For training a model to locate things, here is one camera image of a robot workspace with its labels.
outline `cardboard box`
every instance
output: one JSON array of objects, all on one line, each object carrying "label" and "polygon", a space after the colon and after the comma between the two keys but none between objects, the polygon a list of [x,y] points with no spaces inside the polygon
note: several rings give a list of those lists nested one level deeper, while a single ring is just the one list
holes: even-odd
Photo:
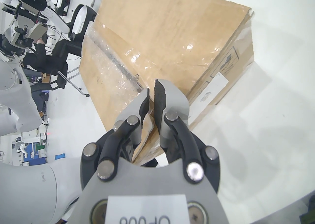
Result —
[{"label": "cardboard box", "polygon": [[[251,9],[224,0],[102,0],[80,72],[107,130],[143,87],[173,82],[190,102],[190,128],[253,62]],[[161,153],[152,119],[135,162]]]},{"label": "cardboard box", "polygon": [[42,73],[42,83],[49,83],[50,82],[50,74]]}]

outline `black jacket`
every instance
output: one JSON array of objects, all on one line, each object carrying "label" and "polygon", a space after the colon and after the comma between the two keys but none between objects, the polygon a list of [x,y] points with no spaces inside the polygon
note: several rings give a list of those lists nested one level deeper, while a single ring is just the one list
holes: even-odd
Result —
[{"label": "black jacket", "polygon": [[32,67],[34,70],[51,74],[54,71],[53,75],[57,74],[57,71],[62,71],[64,66],[65,59],[46,55],[46,49],[44,44],[36,45],[36,52],[26,53],[23,59],[23,66],[28,68]]}]

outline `white label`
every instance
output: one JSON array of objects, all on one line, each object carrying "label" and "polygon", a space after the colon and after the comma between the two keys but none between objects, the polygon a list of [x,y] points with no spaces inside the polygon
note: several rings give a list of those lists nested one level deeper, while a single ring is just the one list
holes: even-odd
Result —
[{"label": "white label", "polygon": [[209,82],[206,88],[200,93],[195,101],[190,105],[188,125],[193,123],[200,113],[210,104],[211,101],[228,84],[227,78],[221,72],[218,72]]},{"label": "white label", "polygon": [[109,196],[105,224],[189,224],[186,196]]}]

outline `barcode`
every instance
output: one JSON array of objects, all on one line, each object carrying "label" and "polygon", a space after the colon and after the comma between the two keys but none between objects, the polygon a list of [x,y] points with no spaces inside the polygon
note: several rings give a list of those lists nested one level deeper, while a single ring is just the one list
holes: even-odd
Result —
[{"label": "barcode", "polygon": [[210,96],[211,92],[210,91],[207,91],[207,93],[201,98],[201,102],[202,101],[205,101],[209,96]]}]

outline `laboratory room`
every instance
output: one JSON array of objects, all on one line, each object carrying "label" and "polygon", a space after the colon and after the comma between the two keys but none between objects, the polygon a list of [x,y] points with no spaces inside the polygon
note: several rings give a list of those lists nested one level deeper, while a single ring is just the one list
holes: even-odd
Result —
[{"label": "laboratory room", "polygon": [[315,223],[314,10],[0,0],[0,223]]}]

